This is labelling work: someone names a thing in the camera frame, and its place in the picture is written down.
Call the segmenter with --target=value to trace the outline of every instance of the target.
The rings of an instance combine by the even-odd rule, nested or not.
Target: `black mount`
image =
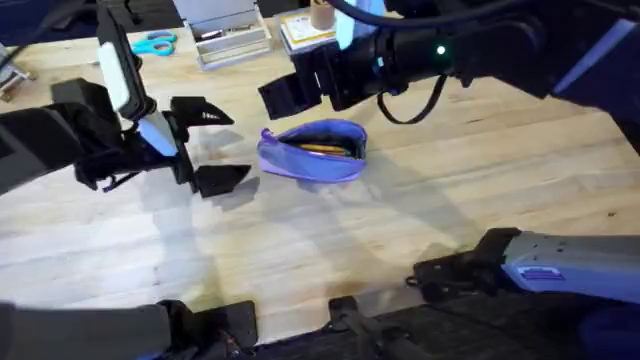
[[[331,320],[328,328],[348,331],[358,337],[361,360],[429,360],[432,357],[411,342],[410,334],[401,327],[382,323],[358,312],[358,303],[351,296],[329,301]]]
[[[499,290],[519,288],[504,274],[504,251],[520,235],[516,228],[490,229],[472,251],[423,261],[413,266],[407,285],[417,287],[428,303],[440,303],[479,292],[495,296]]]
[[[163,360],[228,360],[254,355],[258,325],[253,301],[193,313],[177,300],[161,301],[171,328],[171,347]]]

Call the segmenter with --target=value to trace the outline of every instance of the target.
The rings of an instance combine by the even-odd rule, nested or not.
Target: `yellow pencil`
[[[331,153],[341,153],[341,154],[345,153],[345,150],[339,146],[302,144],[300,145],[300,147],[302,149],[309,150],[309,151],[331,152]]]

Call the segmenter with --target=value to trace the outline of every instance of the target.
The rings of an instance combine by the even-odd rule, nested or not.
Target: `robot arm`
[[[405,17],[432,17],[432,22],[496,3],[385,2]],[[437,27],[380,27],[344,51],[328,44],[295,55],[296,73],[260,89],[270,117],[304,111],[319,104],[322,95],[340,111],[373,95],[384,105],[382,94],[399,95],[429,77],[454,77],[468,87],[476,78],[492,76],[539,98],[552,95],[599,107],[615,119],[638,119],[640,70],[634,64],[640,61],[640,12],[632,1],[514,4],[492,16]],[[434,103],[442,85],[434,91]]]
[[[189,127],[231,125],[233,120],[202,97],[176,97],[170,111],[159,111],[145,92],[138,73],[142,61],[132,53],[122,27],[106,7],[82,3],[59,9],[45,23],[68,26],[60,19],[96,13],[106,88],[75,79],[53,85],[53,105],[0,114],[0,195],[68,165],[74,165],[76,180],[93,190],[110,179],[104,192],[142,171],[164,167],[173,170],[178,184],[189,183],[203,197],[232,191],[250,166],[194,170],[185,143]],[[133,125],[123,130],[115,112]]]
[[[553,236],[491,229],[474,250],[414,266],[425,300],[498,290],[566,292],[640,304],[638,236]]]

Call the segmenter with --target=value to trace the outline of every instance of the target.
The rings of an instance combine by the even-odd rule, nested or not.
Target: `scissor handle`
[[[177,39],[178,37],[176,36],[176,34],[167,30],[153,31],[147,34],[147,40],[162,40],[162,41],[174,42]]]
[[[133,53],[138,54],[156,54],[160,56],[168,56],[173,54],[175,47],[173,43],[164,40],[146,40],[144,43],[136,44],[133,47]]]

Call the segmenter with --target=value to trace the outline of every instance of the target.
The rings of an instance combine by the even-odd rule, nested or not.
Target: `wooden table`
[[[72,169],[22,186],[0,198],[0,298],[47,307],[178,298],[196,310],[252,299],[270,341],[322,326],[331,297],[401,288],[414,263],[471,248],[491,227],[640,232],[640,158],[605,114],[483,79],[470,89],[450,81],[418,125],[387,122],[374,101],[334,113],[328,100],[270,122],[257,87],[292,71],[282,50],[202,73],[179,35],[175,55],[144,57],[146,88],[163,109],[172,96],[203,95],[228,112],[236,125],[192,130],[190,150],[196,164],[253,164],[245,183],[209,200],[170,171],[108,195],[76,183]],[[0,111],[49,103],[57,81],[101,82],[88,64],[95,47],[30,48],[18,63],[39,80]],[[393,113],[417,113],[432,86],[389,99]],[[369,132],[360,179],[305,186],[260,172],[261,129],[328,117]]]

